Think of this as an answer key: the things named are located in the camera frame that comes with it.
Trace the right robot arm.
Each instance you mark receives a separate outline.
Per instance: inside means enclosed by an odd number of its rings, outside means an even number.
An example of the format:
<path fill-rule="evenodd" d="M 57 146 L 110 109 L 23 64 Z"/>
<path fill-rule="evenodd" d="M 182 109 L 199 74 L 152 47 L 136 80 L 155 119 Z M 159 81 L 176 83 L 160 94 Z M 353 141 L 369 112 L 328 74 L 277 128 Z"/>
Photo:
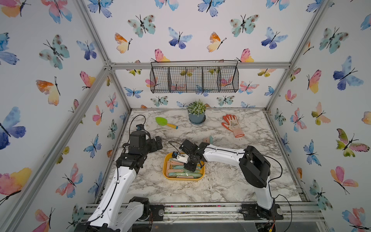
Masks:
<path fill-rule="evenodd" d="M 179 147 L 187 158 L 185 168 L 195 171 L 200 162 L 220 162 L 240 168 L 248 184 L 254 187 L 257 202 L 242 204 L 239 213 L 244 220 L 282 220 L 281 208 L 271 196 L 271 164 L 253 146 L 245 149 L 229 149 L 209 143 L 196 145 L 185 140 Z"/>

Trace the red white garden glove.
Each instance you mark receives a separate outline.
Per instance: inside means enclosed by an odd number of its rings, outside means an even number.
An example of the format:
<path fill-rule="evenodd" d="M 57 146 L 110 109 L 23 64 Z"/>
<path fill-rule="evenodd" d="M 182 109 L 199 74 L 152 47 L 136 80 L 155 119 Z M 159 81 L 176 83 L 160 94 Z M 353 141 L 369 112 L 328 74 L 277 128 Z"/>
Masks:
<path fill-rule="evenodd" d="M 223 116 L 223 120 L 224 122 L 222 122 L 222 126 L 233 132 L 235 138 L 244 137 L 244 132 L 242 131 L 235 115 L 227 114 Z"/>

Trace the green yellow toy trowel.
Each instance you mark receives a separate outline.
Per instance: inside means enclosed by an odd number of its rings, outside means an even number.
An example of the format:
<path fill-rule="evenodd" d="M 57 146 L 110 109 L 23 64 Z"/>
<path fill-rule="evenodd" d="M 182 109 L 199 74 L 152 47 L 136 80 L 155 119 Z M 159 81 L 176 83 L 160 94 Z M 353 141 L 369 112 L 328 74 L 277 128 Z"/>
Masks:
<path fill-rule="evenodd" d="M 162 118 L 162 117 L 156 117 L 156 123 L 160 126 L 168 126 L 176 130 L 178 129 L 178 126 L 168 123 L 167 119 Z"/>

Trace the yellow storage box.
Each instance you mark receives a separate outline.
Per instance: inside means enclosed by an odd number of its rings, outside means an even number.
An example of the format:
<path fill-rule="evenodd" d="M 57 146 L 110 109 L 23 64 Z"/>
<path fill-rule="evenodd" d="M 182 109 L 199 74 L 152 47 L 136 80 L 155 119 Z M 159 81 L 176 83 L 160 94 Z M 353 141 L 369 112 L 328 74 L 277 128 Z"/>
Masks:
<path fill-rule="evenodd" d="M 169 153 L 164 158 L 162 173 L 168 180 L 199 181 L 205 176 L 205 166 L 202 161 L 196 165 L 195 171 L 189 171 L 185 168 L 185 163 L 177 161 Z"/>

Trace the aluminium front rail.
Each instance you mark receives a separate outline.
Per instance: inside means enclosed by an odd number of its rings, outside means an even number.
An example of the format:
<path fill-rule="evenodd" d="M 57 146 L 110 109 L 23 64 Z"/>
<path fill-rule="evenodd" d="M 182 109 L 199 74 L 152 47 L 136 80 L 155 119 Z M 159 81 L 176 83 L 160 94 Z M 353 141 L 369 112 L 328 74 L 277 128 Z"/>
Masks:
<path fill-rule="evenodd" d="M 324 222 L 313 202 L 278 202 L 274 214 L 258 214 L 254 203 L 169 203 L 150 204 L 155 222 Z"/>

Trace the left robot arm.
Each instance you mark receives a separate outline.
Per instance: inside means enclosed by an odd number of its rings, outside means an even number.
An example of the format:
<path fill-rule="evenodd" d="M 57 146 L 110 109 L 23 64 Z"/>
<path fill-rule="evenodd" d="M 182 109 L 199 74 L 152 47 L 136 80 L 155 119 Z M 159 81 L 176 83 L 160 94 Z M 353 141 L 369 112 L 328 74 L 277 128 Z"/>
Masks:
<path fill-rule="evenodd" d="M 146 130 L 136 130 L 123 144 L 116 160 L 116 171 L 100 204 L 88 221 L 75 223 L 76 232 L 128 232 L 133 224 L 151 217 L 148 198 L 133 197 L 120 213 L 125 196 L 149 153 L 163 149 L 162 138 L 151 137 Z"/>

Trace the potted green plant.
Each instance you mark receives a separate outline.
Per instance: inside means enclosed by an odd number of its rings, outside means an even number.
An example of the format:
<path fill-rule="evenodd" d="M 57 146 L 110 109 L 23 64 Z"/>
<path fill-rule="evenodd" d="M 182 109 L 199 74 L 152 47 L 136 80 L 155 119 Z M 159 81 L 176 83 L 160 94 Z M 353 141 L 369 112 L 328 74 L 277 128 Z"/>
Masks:
<path fill-rule="evenodd" d="M 193 124 L 202 124 L 205 121 L 206 105 L 203 101 L 197 100 L 187 107 L 188 117 Z"/>

